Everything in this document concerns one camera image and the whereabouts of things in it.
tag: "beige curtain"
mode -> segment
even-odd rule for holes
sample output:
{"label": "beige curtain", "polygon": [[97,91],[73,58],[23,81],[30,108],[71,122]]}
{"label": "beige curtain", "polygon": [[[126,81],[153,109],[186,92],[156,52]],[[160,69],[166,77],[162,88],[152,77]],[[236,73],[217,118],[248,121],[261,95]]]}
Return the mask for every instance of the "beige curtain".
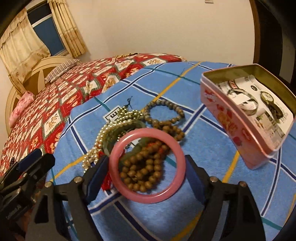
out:
{"label": "beige curtain", "polygon": [[48,0],[52,17],[62,42],[72,57],[85,53],[85,44],[79,34],[65,0]]}
{"label": "beige curtain", "polygon": [[11,22],[0,39],[0,57],[10,81],[19,95],[25,93],[25,76],[43,58],[50,56],[49,49],[38,38],[23,9]]}

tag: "wristwatch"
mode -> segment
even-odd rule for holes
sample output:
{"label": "wristwatch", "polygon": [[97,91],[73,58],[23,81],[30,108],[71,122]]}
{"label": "wristwatch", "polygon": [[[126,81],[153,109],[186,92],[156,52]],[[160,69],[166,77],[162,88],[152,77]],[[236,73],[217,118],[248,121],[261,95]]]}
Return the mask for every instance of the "wristwatch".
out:
{"label": "wristwatch", "polygon": [[281,109],[274,103],[274,99],[270,93],[261,91],[260,98],[263,101],[263,103],[268,107],[268,109],[272,113],[273,118],[276,121],[284,116]]}
{"label": "wristwatch", "polygon": [[244,94],[250,98],[248,100],[248,103],[243,102],[240,105],[238,105],[246,113],[246,115],[254,115],[257,112],[259,104],[253,95],[249,94],[243,89],[231,89],[227,92],[227,95],[231,93]]}

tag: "screw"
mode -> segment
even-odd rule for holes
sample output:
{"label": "screw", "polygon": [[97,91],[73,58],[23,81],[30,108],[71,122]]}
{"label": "screw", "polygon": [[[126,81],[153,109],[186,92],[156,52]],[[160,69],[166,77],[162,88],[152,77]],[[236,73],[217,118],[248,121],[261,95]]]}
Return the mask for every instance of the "screw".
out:
{"label": "screw", "polygon": [[74,178],[74,182],[75,183],[79,183],[79,182],[81,182],[82,181],[82,177],[75,177]]}
{"label": "screw", "polygon": [[36,199],[31,197],[31,201],[36,204]]}
{"label": "screw", "polygon": [[216,183],[218,181],[218,178],[215,177],[215,176],[211,176],[210,181],[213,182],[213,183]]}
{"label": "screw", "polygon": [[52,186],[52,182],[46,182],[46,183],[44,184],[44,186],[45,186],[46,188],[49,188],[49,187]]}
{"label": "screw", "polygon": [[240,185],[241,187],[245,188],[245,187],[247,186],[247,183],[244,182],[244,181],[240,181],[240,182],[239,182],[239,185]]}

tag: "label on blanket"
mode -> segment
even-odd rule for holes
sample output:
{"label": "label on blanket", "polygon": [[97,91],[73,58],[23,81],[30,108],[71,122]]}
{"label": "label on blanket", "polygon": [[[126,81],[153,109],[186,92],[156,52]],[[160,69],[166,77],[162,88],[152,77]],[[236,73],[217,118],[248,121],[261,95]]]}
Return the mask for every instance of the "label on blanket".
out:
{"label": "label on blanket", "polygon": [[116,106],[115,108],[113,108],[112,110],[110,110],[107,114],[105,114],[103,116],[104,120],[105,121],[110,121],[110,122],[113,122],[113,121],[116,121],[118,119],[118,111],[120,109],[120,106]]}
{"label": "label on blanket", "polygon": [[[118,119],[118,115],[117,115],[117,113],[118,113],[118,111],[119,111],[120,108],[121,108],[121,107],[120,107],[119,105],[116,106],[116,107],[114,107],[112,110],[110,110],[107,114],[105,114],[105,115],[103,116],[104,120],[105,120],[106,122],[108,122],[108,121],[110,121],[110,122],[116,121],[116,120]],[[135,140],[133,140],[133,141],[131,142],[131,147],[133,148],[135,145],[137,145],[138,142],[139,142],[139,140],[140,140],[140,139],[135,139]]]}

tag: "yellow stripe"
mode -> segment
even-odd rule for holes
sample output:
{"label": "yellow stripe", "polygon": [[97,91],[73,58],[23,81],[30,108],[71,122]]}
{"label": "yellow stripe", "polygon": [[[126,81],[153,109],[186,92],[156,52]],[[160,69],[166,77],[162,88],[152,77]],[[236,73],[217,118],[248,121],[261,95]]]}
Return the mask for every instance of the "yellow stripe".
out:
{"label": "yellow stripe", "polygon": [[184,238],[196,226],[198,220],[200,219],[201,214],[202,214],[202,212],[198,213],[195,216],[195,218],[180,233],[178,233],[170,241],[179,241],[182,238]]}
{"label": "yellow stripe", "polygon": [[[232,159],[232,163],[230,165],[230,167],[228,168],[224,178],[222,179],[222,182],[224,183],[227,183],[235,169],[235,166],[237,165],[237,161],[239,159],[239,152],[236,151],[233,159]],[[180,240],[182,239],[183,237],[185,237],[189,232],[192,231],[192,229],[196,226],[199,218],[200,218],[200,215],[201,215],[202,212],[198,213],[196,215],[196,217],[180,232],[178,233],[174,238],[171,239],[171,241],[177,241],[177,240]]]}
{"label": "yellow stripe", "polygon": [[235,169],[235,167],[237,165],[238,160],[239,160],[239,152],[236,151],[236,153],[234,155],[234,158],[232,159],[232,163],[231,163],[230,167],[228,168],[225,176],[222,179],[223,183],[227,183],[229,181],[229,179],[230,179],[230,177],[231,177],[231,175],[232,175],[232,173],[233,173],[233,171],[234,171],[234,169]]}
{"label": "yellow stripe", "polygon": [[75,166],[76,164],[78,164],[79,162],[82,162],[84,159],[84,156],[79,157],[76,161],[69,163],[68,165],[66,165],[62,170],[59,171],[58,174],[56,174],[54,176],[55,179],[57,179],[60,175],[62,175],[65,171],[67,171],[69,168]]}
{"label": "yellow stripe", "polygon": [[285,223],[287,222],[288,218],[290,217],[290,215],[291,215],[291,213],[292,213],[292,211],[293,211],[295,201],[296,201],[296,194],[294,195],[294,199],[293,199],[293,202],[292,202],[292,204],[291,204],[291,207],[290,207],[290,210],[289,210],[289,213],[288,213],[288,216],[287,216],[287,218],[286,218]]}
{"label": "yellow stripe", "polygon": [[194,69],[196,66],[198,66],[199,64],[201,64],[202,61],[198,62],[197,64],[193,65],[192,67],[190,67],[189,69],[185,70],[180,77],[176,78],[172,83],[170,83],[167,87],[165,87],[165,89],[163,91],[161,91],[158,96],[156,96],[152,101],[156,101],[159,99],[159,97],[163,96],[163,94],[165,92],[167,92],[173,85],[175,85],[182,77],[184,77],[190,70]]}

